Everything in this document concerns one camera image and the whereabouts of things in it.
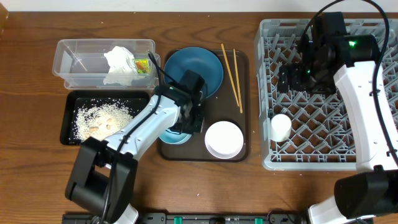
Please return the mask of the light blue bowl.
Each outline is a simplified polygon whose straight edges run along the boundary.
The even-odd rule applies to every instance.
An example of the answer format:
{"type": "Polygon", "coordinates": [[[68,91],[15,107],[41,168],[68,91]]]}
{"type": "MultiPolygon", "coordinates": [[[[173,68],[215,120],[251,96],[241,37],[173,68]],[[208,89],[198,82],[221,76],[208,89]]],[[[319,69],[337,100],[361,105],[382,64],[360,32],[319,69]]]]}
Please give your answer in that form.
{"type": "Polygon", "coordinates": [[[167,129],[159,136],[159,138],[166,144],[183,144],[187,142],[191,136],[191,134],[175,132],[167,129]]]}

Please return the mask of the dark blue plate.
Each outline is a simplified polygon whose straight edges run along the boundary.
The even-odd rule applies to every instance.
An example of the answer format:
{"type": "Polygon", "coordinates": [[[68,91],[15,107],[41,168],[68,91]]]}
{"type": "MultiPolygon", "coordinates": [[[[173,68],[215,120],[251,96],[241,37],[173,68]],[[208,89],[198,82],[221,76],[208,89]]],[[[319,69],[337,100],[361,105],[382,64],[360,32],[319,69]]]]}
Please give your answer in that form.
{"type": "Polygon", "coordinates": [[[202,76],[205,81],[202,91],[206,98],[214,95],[223,82],[223,66],[216,54],[210,50],[201,47],[177,50],[164,66],[164,71],[176,81],[180,81],[187,70],[202,76]]]}

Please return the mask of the white paper cup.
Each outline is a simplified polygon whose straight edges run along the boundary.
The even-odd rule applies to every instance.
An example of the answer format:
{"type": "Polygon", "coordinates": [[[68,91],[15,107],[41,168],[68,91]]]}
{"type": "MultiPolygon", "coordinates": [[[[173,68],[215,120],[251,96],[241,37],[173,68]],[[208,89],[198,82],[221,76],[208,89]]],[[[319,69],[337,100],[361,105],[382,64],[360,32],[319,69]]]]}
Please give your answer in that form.
{"type": "Polygon", "coordinates": [[[291,119],[285,114],[276,114],[271,119],[271,140],[282,142],[288,140],[292,128],[291,119]]]}

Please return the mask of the yellow green snack wrapper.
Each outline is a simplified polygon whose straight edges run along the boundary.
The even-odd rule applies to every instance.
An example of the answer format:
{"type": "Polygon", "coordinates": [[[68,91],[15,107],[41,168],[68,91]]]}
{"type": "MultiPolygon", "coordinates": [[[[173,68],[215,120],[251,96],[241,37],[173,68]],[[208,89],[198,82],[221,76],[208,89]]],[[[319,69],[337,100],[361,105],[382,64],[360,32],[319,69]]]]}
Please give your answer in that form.
{"type": "Polygon", "coordinates": [[[140,74],[150,73],[151,67],[150,62],[146,58],[140,58],[134,60],[137,68],[137,72],[140,74]]]}

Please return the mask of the white tissue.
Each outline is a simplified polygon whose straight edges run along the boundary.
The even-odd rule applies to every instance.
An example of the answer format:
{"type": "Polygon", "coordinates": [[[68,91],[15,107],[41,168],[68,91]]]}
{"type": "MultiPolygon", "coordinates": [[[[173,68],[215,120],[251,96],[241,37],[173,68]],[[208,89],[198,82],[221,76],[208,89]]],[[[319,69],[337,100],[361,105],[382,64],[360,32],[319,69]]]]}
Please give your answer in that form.
{"type": "Polygon", "coordinates": [[[111,51],[104,53],[109,65],[108,74],[103,83],[128,86],[137,75],[134,55],[125,47],[115,46],[111,51]]]}

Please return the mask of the pile of rice scraps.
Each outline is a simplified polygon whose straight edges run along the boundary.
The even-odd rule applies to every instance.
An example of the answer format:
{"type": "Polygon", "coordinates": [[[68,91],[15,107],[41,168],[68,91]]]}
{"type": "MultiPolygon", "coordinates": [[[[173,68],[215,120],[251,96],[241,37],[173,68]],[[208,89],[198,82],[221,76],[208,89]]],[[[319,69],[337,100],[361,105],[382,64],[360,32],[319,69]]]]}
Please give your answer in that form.
{"type": "Polygon", "coordinates": [[[72,119],[72,136],[75,142],[83,142],[89,137],[102,141],[106,137],[116,133],[125,127],[138,114],[134,109],[141,100],[136,103],[133,100],[121,98],[97,98],[84,99],[81,105],[74,109],[72,119]]]}

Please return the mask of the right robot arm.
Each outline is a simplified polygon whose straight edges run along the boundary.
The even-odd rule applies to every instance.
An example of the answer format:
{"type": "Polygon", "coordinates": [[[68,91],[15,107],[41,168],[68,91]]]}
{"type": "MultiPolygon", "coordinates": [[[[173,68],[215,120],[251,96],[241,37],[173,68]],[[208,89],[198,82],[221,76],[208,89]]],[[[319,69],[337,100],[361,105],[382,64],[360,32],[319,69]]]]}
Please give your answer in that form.
{"type": "Polygon", "coordinates": [[[341,12],[318,13],[306,26],[300,63],[280,68],[277,89],[339,93],[356,148],[357,174],[338,180],[334,194],[297,223],[364,223],[397,212],[397,129],[386,98],[375,36],[351,35],[341,12]]]}

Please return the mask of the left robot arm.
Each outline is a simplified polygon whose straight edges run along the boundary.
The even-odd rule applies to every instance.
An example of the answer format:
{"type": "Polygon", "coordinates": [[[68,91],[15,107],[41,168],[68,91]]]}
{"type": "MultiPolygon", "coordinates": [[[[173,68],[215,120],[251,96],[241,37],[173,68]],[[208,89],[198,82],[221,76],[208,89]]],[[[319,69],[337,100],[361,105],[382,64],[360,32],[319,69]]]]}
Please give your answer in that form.
{"type": "Polygon", "coordinates": [[[80,145],[65,196],[99,223],[135,223],[130,204],[140,158],[166,130],[194,134],[202,129],[205,80],[187,70],[179,81],[159,85],[147,106],[125,127],[102,141],[80,145]]]}

